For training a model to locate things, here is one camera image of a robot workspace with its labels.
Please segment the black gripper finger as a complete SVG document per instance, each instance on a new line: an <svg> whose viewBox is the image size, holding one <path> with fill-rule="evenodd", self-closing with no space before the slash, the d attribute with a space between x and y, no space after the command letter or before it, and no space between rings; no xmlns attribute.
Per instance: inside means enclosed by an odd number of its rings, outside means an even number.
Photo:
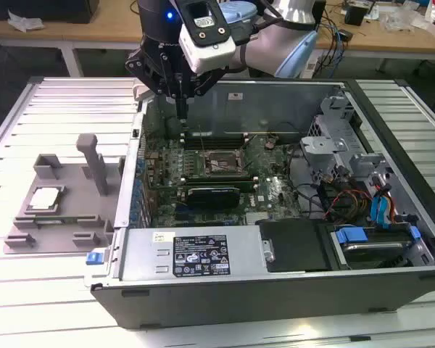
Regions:
<svg viewBox="0 0 435 348"><path fill-rule="evenodd" d="M172 99L176 116L183 122L183 73L177 53L171 46L141 46L125 67L156 95Z"/></svg>
<svg viewBox="0 0 435 348"><path fill-rule="evenodd" d="M182 72L182 124L186 124L189 107L187 101L195 96L203 96L228 71L227 67L204 72L201 75L192 72L190 68Z"/></svg>

